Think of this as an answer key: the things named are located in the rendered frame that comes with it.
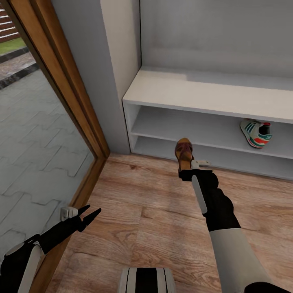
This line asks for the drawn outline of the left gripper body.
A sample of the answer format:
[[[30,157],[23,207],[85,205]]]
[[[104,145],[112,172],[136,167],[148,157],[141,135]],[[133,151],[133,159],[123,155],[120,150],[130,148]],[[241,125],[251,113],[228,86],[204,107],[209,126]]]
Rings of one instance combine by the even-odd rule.
[[[79,232],[82,232],[83,230],[85,230],[85,227],[82,223],[81,218],[79,216],[74,216],[70,219],[66,219],[64,222],[61,221],[60,223],[52,227],[51,230],[55,234],[55,237],[59,244],[77,230]]]

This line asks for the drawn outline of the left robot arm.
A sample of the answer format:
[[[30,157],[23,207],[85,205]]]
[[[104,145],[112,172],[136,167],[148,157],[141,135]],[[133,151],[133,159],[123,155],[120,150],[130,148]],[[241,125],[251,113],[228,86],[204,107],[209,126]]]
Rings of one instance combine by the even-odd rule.
[[[39,260],[42,255],[64,241],[77,230],[85,230],[101,208],[81,220],[80,216],[90,205],[83,208],[62,207],[61,222],[42,235],[36,234],[10,249],[4,256],[0,268],[0,293],[29,293]],[[40,245],[34,244],[38,241]]]

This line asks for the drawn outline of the gym shoe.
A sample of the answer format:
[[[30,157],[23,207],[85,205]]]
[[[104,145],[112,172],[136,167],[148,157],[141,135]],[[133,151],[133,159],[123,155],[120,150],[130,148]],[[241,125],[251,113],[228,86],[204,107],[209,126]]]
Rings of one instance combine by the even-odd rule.
[[[244,118],[240,124],[248,143],[255,148],[263,148],[272,137],[270,123],[261,123],[254,119]]]

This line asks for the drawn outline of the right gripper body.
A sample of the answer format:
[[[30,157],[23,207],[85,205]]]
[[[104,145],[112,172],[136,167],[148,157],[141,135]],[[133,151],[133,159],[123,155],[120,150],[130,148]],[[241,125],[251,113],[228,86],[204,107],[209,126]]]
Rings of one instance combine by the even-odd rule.
[[[199,169],[196,169],[199,170]],[[183,181],[192,181],[192,174],[196,171],[196,170],[182,170],[182,180]]]

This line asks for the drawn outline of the sandal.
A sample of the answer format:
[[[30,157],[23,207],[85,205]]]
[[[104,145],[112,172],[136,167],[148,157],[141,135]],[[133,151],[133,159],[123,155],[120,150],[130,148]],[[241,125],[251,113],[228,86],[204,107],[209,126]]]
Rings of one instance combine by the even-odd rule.
[[[182,138],[178,141],[175,148],[175,156],[179,161],[179,172],[182,170],[191,170],[191,162],[194,160],[192,152],[192,143],[188,138]]]

